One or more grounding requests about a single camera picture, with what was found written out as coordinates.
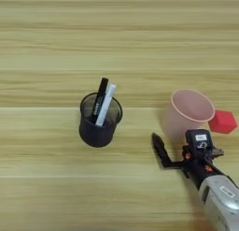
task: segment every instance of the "white marker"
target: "white marker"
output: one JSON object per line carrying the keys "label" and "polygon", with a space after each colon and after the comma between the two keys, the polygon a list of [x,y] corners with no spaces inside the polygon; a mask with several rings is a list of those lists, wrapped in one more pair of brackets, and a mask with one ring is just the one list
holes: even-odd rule
{"label": "white marker", "polygon": [[108,109],[109,109],[109,106],[110,106],[110,103],[112,101],[112,98],[114,96],[115,91],[116,91],[116,85],[115,84],[110,84],[109,88],[107,90],[107,93],[105,95],[104,102],[101,106],[101,110],[100,110],[99,116],[97,118],[96,125],[98,125],[98,126],[103,125],[103,123],[105,121],[106,114],[108,113]]}

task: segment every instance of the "wooden table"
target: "wooden table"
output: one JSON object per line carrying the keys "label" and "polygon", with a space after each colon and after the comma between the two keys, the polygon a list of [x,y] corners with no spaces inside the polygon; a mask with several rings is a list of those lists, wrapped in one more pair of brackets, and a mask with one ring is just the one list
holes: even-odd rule
{"label": "wooden table", "polygon": [[[238,16],[239,0],[0,0],[0,230],[211,231],[150,135],[163,136],[158,113],[177,88],[239,118]],[[102,76],[124,117],[94,149],[78,135],[78,103]],[[238,137],[213,134],[236,183]]]}

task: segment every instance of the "pink cup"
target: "pink cup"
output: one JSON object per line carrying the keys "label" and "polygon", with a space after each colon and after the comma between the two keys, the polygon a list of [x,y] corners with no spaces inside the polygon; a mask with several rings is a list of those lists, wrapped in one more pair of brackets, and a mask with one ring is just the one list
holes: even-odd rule
{"label": "pink cup", "polygon": [[214,105],[206,96],[197,91],[179,89],[171,96],[171,106],[163,117],[162,130],[170,139],[179,140],[187,130],[199,128],[214,115]]}

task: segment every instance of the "red block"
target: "red block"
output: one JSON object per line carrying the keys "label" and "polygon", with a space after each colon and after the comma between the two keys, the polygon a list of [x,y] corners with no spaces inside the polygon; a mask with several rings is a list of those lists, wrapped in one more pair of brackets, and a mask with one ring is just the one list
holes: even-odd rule
{"label": "red block", "polygon": [[209,122],[211,131],[229,134],[237,127],[233,114],[229,111],[216,110],[215,117]]}

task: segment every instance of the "mesh pen cup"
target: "mesh pen cup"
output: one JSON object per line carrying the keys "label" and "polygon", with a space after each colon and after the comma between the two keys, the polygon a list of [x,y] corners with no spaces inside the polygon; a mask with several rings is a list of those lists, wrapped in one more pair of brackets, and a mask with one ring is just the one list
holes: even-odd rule
{"label": "mesh pen cup", "polygon": [[215,115],[213,103],[203,94],[179,89],[171,96],[170,107],[162,121],[162,130],[172,140],[184,138],[189,129],[197,129]]}
{"label": "mesh pen cup", "polygon": [[88,94],[81,101],[79,134],[88,145],[93,147],[104,147],[111,142],[117,124],[122,119],[122,107],[120,102],[113,98],[103,126],[98,126],[91,121],[91,113],[96,95],[97,93]]}

